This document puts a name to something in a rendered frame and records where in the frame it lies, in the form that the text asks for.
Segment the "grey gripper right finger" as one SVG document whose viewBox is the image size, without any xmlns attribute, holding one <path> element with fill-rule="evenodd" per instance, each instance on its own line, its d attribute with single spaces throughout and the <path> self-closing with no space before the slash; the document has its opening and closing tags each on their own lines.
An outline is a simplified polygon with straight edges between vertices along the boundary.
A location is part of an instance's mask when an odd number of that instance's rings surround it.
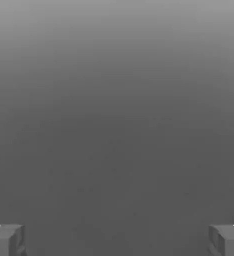
<svg viewBox="0 0 234 256">
<path fill-rule="evenodd" d="M 208 255 L 234 256 L 234 224 L 208 227 Z"/>
</svg>

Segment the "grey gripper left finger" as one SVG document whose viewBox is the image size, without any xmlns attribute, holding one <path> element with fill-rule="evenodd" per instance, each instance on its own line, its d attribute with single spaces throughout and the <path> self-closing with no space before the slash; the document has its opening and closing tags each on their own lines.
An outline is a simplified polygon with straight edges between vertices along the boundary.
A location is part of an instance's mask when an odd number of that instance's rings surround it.
<svg viewBox="0 0 234 256">
<path fill-rule="evenodd" d="M 0 256 L 27 256 L 24 225 L 0 224 Z"/>
</svg>

